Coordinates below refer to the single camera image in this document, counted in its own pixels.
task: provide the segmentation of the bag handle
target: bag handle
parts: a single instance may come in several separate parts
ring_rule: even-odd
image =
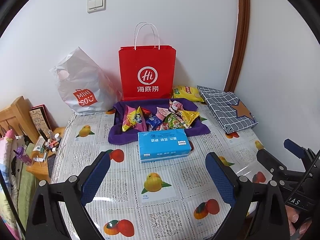
[[[133,42],[136,41],[136,30],[137,30],[137,27],[138,27],[138,25],[139,25],[140,23],[147,23],[147,22],[139,22],[139,23],[136,25],[136,27],[134,28],[134,39],[133,39]],[[153,32],[153,41],[154,41],[155,47],[156,47],[156,35],[155,35],[155,31],[153,30],[152,26],[150,26],[150,28],[151,28],[151,30],[152,30],[152,32]]]
[[[159,33],[158,33],[158,30],[157,30],[157,27],[154,26],[152,23],[146,23],[146,24],[142,25],[142,26],[139,28],[139,30],[138,30],[137,37],[136,37],[136,39],[135,39],[135,41],[134,41],[134,50],[137,50],[136,44],[137,44],[137,38],[138,38],[138,35],[139,35],[139,31],[140,31],[140,29],[141,29],[143,26],[145,26],[145,25],[152,25],[154,28],[156,28],[156,31],[157,31],[157,34],[158,34],[158,41],[159,41],[159,45],[158,45],[159,48],[158,48],[158,49],[160,49],[160,37],[159,37]]]

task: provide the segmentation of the blue tissue package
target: blue tissue package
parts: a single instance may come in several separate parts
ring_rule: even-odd
[[[184,129],[139,132],[138,142],[142,163],[185,157],[191,150]]]

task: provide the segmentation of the brown wooden trim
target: brown wooden trim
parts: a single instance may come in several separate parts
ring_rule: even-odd
[[[227,82],[224,88],[225,92],[233,92],[236,88],[248,40],[250,0],[239,0],[238,6],[239,13],[235,48],[233,51]]]

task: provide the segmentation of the nightstand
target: nightstand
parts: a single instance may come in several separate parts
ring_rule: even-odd
[[[65,127],[58,127],[56,128],[53,133],[59,133],[60,136],[63,136]],[[32,166],[27,166],[26,171],[32,173],[37,179],[39,180],[46,180],[47,182],[50,183],[51,179],[49,178],[49,171],[48,171],[48,163],[47,163],[47,159],[50,155],[52,155],[53,152],[49,151],[47,158],[44,162],[40,163],[40,162],[33,162]],[[39,151],[33,151],[31,153],[30,158],[36,158],[38,155],[39,158],[43,158],[44,154],[40,153]]]

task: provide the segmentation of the human hand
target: human hand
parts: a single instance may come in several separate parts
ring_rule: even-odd
[[[294,228],[292,223],[295,223],[298,221],[299,213],[297,210],[287,205],[285,206],[285,210],[287,211],[287,215],[288,215],[290,236],[292,236],[296,232],[296,229]],[[311,222],[312,220],[309,220],[306,223],[301,225],[299,229],[300,236],[298,239],[300,239],[303,236],[303,234],[308,230],[309,226],[311,225]]]

